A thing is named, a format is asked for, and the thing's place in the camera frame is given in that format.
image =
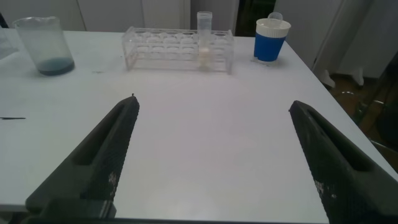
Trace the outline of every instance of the black wire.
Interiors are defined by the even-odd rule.
[[[390,85],[389,89],[387,90],[386,95],[385,95],[385,97],[384,97],[384,101],[383,101],[384,104],[383,104],[383,107],[381,108],[381,111],[380,111],[379,115],[374,119],[373,124],[371,125],[371,127],[370,127],[367,131],[365,131],[365,134],[368,134],[368,132],[370,132],[370,131],[373,129],[373,127],[374,127],[374,125],[376,124],[376,122],[379,120],[379,118],[381,117],[381,115],[384,113],[384,110],[386,109],[386,105],[387,105],[387,102],[388,102],[389,95],[391,94],[391,90],[392,90],[393,87],[395,86],[396,81],[397,81],[397,78],[395,78],[395,79],[391,82],[391,85]]]

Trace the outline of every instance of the blue and white container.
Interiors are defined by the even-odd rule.
[[[259,19],[256,24],[254,58],[262,62],[273,62],[278,58],[291,25],[278,19]]]

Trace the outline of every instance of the white table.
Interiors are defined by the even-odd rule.
[[[16,44],[14,30],[7,34]],[[285,43],[278,67],[235,38],[232,75],[133,70],[119,33],[65,32],[76,69],[39,75],[24,50],[0,61],[0,210],[25,199],[121,99],[141,105],[114,199],[122,218],[326,223],[288,112],[312,105],[393,178],[377,152]]]

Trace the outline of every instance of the white lid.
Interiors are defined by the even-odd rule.
[[[277,19],[257,20],[256,33],[263,35],[264,37],[285,37],[291,27],[290,23],[286,21],[278,21],[278,23],[276,23],[274,21],[277,21]]]

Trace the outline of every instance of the test tube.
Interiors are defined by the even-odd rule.
[[[198,38],[199,38],[199,61],[201,67],[207,67],[210,61],[210,35],[211,35],[211,12],[198,12]]]
[[[198,12],[198,37],[199,47],[208,47],[211,34],[211,12]]]

